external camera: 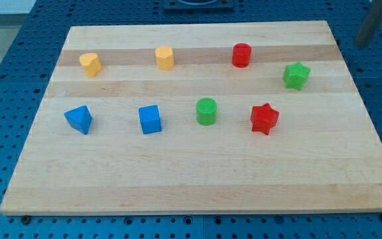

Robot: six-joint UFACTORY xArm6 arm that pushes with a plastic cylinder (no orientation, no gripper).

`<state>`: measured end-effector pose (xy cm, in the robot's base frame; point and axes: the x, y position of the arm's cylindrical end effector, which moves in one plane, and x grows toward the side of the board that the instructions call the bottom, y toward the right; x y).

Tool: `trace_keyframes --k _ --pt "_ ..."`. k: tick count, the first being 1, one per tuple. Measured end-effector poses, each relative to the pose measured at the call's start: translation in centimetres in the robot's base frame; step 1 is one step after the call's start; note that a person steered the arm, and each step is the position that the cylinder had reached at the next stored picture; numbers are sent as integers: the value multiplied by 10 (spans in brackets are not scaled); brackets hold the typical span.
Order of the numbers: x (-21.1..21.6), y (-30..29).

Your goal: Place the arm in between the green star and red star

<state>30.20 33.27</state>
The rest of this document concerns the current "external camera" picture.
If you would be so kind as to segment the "dark grey robot arm rod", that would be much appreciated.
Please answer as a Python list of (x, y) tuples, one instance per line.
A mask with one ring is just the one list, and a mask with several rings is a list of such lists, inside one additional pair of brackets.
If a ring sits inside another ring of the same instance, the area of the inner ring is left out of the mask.
[(382, 0), (372, 0), (368, 13), (363, 20), (354, 40), (358, 48), (367, 48), (374, 39), (382, 23)]

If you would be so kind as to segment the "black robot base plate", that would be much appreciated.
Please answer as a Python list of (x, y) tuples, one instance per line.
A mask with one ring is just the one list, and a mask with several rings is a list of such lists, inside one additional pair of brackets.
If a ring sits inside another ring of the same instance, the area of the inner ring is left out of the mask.
[(163, 0), (163, 11), (232, 11), (234, 0)]

